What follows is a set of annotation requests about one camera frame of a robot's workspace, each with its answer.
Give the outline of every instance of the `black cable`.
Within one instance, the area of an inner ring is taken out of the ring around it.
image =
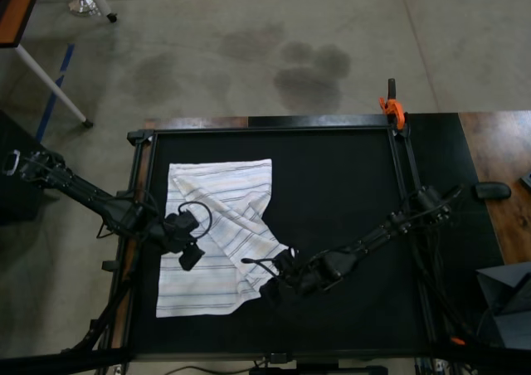
[[[111,232],[108,232],[107,234],[104,234],[103,236],[101,235],[101,232],[103,231],[103,226],[105,225],[105,223],[101,222],[101,226],[100,226],[100,230],[98,231],[98,234],[96,235],[96,240],[103,240],[104,238],[108,237],[108,236],[112,236],[114,235],[114,232],[111,231]]]
[[[202,202],[199,202],[199,201],[188,201],[188,202],[184,202],[184,203],[182,203],[181,205],[178,206],[179,215],[183,214],[183,211],[181,210],[181,208],[185,207],[187,205],[201,205],[202,207],[207,209],[207,212],[208,212],[208,227],[200,236],[195,236],[194,237],[195,239],[198,240],[199,238],[203,238],[206,234],[208,234],[208,232],[212,228],[212,223],[213,223],[212,212],[210,211],[210,208],[207,205],[205,205],[204,203],[202,203]]]
[[[273,261],[273,259],[250,259],[248,257],[244,257],[243,259],[241,259],[241,263],[244,263],[246,265],[258,265],[259,267],[261,267],[262,269],[264,269],[265,271],[267,271],[269,274],[273,275],[273,277],[283,283],[284,285],[287,285],[287,286],[290,286],[288,283],[286,283],[284,280],[282,280],[277,274],[275,274],[273,271],[271,271],[271,269],[269,267],[267,267],[266,265],[264,265],[262,262],[263,261]]]
[[[180,367],[172,371],[169,371],[168,373],[165,373],[164,375],[171,375],[172,373],[178,373],[179,371],[183,371],[185,369],[195,369],[197,371],[202,371],[204,373],[211,373],[212,375],[236,375],[237,373],[248,373],[253,368],[258,368],[260,365],[267,363],[267,360],[264,360],[258,364],[256,364],[256,361],[253,363],[255,363],[255,367],[241,369],[239,371],[214,371],[211,369],[196,367],[195,365],[187,365],[186,367]]]

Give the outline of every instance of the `wet spot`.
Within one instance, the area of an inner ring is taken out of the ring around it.
[[[169,53],[144,58],[124,75],[122,86],[141,105],[161,104],[179,96],[173,74],[176,58]]]
[[[346,78],[350,62],[350,56],[335,45],[322,46],[315,52],[314,66],[331,78]]]
[[[305,64],[312,60],[314,49],[308,43],[293,41],[287,43],[280,53],[285,62]]]
[[[264,60],[285,39],[281,24],[246,29],[223,37],[219,53],[243,61]]]
[[[337,80],[313,67],[281,70],[274,85],[284,106],[294,113],[326,114],[337,110],[341,102]]]
[[[335,45],[314,50],[308,43],[293,41],[280,54],[285,62],[300,64],[277,72],[274,78],[285,108],[298,114],[327,114],[339,109],[339,80],[350,73],[347,53]]]

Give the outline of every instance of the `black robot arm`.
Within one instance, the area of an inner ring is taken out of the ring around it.
[[[77,176],[65,165],[64,158],[52,151],[37,151],[30,157],[22,157],[15,151],[12,158],[13,166],[8,171],[11,175],[17,174],[39,188],[55,188],[63,192],[99,214],[102,227],[105,225],[111,233],[157,243],[163,251],[183,252],[179,262],[184,270],[191,270],[204,254],[197,246],[197,238],[190,234],[199,226],[190,211],[179,208],[179,213],[162,218],[157,203],[148,192],[144,192],[148,203],[135,199],[135,191],[112,196]]]
[[[326,291],[352,273],[365,257],[393,238],[407,234],[413,226],[438,226],[446,222],[451,213],[448,203],[460,192],[461,187],[455,187],[442,197],[435,188],[423,187],[411,194],[408,200],[408,203],[414,202],[418,210],[416,214],[410,214],[401,208],[392,212],[365,236],[347,245],[321,251],[307,261],[302,261],[298,252],[287,249],[272,259],[243,259],[242,262],[262,267],[264,261],[273,262],[279,274],[270,280],[269,285],[263,287],[266,294],[268,290],[276,290],[276,287],[287,287],[297,295]]]

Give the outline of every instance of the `cloth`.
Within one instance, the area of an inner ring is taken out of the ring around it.
[[[170,164],[166,214],[183,202],[199,201],[212,212],[212,227],[199,239],[205,255],[191,271],[181,268],[181,255],[168,253],[160,261],[157,317],[229,314],[247,300],[260,297],[259,288],[271,274],[241,259],[274,257],[286,249],[261,217],[271,196],[271,160],[255,162]],[[207,211],[187,205],[200,223],[193,235],[208,227]],[[276,272],[270,263],[264,263]]]

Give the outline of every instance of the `orange clamp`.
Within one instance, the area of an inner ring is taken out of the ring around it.
[[[400,104],[396,99],[396,87],[394,79],[390,79],[388,81],[387,102],[383,97],[380,97],[380,107],[385,115],[395,115],[398,130],[404,129],[406,117],[404,116],[402,104]]]

